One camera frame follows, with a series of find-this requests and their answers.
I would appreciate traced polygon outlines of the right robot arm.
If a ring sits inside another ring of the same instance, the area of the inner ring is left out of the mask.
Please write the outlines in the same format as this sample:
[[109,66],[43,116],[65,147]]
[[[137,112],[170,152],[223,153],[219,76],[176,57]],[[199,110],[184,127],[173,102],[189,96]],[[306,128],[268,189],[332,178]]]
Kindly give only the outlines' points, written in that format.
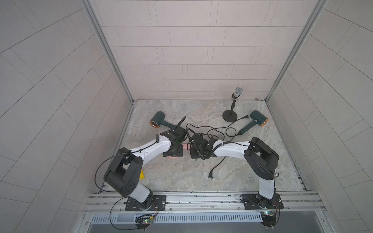
[[188,138],[190,153],[202,159],[211,157],[233,157],[245,160],[259,180],[256,195],[241,195],[240,199],[252,208],[282,209],[279,196],[276,194],[275,180],[278,177],[279,155],[257,137],[251,141],[232,142],[212,138],[209,141],[202,134]]

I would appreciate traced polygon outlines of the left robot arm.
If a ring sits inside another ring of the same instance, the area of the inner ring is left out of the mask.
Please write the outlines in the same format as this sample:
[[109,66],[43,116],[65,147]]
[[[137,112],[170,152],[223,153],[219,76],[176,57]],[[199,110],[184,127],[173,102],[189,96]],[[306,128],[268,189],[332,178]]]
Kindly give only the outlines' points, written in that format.
[[143,165],[160,154],[171,156],[182,152],[185,139],[185,129],[176,127],[138,148],[121,148],[105,172],[104,181],[123,197],[134,199],[140,209],[150,208],[153,192],[139,182]]

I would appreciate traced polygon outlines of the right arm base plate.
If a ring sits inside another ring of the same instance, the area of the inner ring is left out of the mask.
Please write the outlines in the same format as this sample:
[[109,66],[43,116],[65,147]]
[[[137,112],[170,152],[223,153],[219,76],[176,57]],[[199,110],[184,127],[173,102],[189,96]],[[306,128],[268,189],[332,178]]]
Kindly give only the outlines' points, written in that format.
[[246,210],[281,210],[284,209],[281,197],[279,194],[274,193],[272,199],[267,199],[256,194],[242,194],[240,200],[243,202]]

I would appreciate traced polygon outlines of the pink hair dryer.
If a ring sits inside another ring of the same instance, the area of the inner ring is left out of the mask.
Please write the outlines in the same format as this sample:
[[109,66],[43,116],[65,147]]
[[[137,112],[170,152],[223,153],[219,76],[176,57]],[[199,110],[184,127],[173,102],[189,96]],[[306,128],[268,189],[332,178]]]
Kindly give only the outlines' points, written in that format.
[[190,150],[190,144],[183,144],[184,150]]

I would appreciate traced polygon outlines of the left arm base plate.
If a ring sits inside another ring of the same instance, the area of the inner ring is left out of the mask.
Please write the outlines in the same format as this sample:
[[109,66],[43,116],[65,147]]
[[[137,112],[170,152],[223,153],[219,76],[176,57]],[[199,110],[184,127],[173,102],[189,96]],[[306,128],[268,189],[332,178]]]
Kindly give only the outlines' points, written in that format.
[[143,203],[129,197],[125,211],[164,211],[166,195],[151,195]]

